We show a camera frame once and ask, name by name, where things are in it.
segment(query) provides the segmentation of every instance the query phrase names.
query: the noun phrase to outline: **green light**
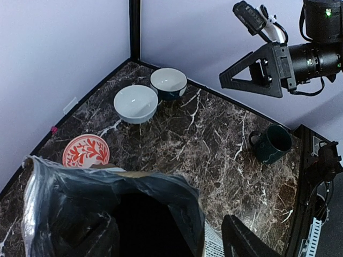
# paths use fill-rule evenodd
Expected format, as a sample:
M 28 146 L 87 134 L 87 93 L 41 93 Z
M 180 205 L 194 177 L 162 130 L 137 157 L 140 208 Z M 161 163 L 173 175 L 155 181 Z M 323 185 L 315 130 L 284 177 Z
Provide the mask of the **green light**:
M 326 16 L 330 17 L 331 16 L 331 9 L 330 8 L 326 9 L 325 13 L 326 13 Z

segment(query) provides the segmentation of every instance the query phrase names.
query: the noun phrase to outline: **pink object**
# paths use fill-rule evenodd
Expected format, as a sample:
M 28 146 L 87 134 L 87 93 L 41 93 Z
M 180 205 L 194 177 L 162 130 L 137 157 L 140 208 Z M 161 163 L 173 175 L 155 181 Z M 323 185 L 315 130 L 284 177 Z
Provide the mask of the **pink object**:
M 58 129 L 57 127 L 52 127 L 52 128 L 51 128 L 52 134 L 55 134 L 55 133 L 57 132 L 57 129 Z
M 65 167 L 89 168 L 93 164 L 108 164 L 108 162 L 108 145 L 97 135 L 80 135 L 71 140 L 63 152 Z

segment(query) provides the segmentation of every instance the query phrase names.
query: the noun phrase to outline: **white panel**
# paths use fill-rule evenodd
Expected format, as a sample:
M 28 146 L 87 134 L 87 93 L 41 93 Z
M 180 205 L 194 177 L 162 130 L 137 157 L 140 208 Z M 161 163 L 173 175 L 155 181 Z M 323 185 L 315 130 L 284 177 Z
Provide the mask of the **white panel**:
M 63 117 L 130 56 L 124 0 L 0 0 L 0 191 Z
M 343 138 L 343 75 L 327 81 L 316 97 L 294 96 L 284 91 L 282 99 L 221 89 L 219 73 L 265 42 L 251 36 L 232 12 L 239 0 L 149 0 L 142 8 L 142 60 L 156 66 L 178 68 L 207 87 L 217 90 L 290 127 L 304 124 L 328 137 Z M 302 0 L 247 0 L 254 7 L 264 4 L 289 34 L 289 45 L 305 43 L 299 32 Z M 298 87 L 313 92 L 320 80 Z

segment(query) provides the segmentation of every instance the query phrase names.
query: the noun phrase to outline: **dark marble surface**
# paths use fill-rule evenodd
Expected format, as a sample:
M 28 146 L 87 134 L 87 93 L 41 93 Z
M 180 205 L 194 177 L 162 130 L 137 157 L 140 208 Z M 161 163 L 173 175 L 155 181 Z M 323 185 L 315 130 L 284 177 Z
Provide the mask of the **dark marble surface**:
M 93 133 L 109 145 L 110 162 L 130 171 L 183 175 L 200 189 L 207 220 L 220 231 L 224 215 L 240 218 L 262 241 L 282 252 L 295 200 L 300 141 L 273 165 L 252 155 L 247 138 L 270 122 L 204 90 L 188 86 L 185 96 L 161 102 L 151 121 L 128 125 L 115 114 L 113 98 L 127 85 L 148 85 L 151 69 L 129 63 L 95 92 L 42 147 L 39 155 L 62 162 L 74 137 Z M 0 202 L 0 256 L 25 256 L 20 223 L 23 173 Z

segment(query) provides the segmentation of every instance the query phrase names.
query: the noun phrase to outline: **dark blue bowl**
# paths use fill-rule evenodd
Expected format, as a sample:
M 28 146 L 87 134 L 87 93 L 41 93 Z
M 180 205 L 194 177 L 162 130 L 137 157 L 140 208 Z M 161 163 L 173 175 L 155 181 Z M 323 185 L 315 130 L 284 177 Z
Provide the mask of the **dark blue bowl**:
M 151 74 L 150 87 L 156 92 L 159 99 L 176 100 L 186 91 L 187 77 L 179 70 L 161 68 Z

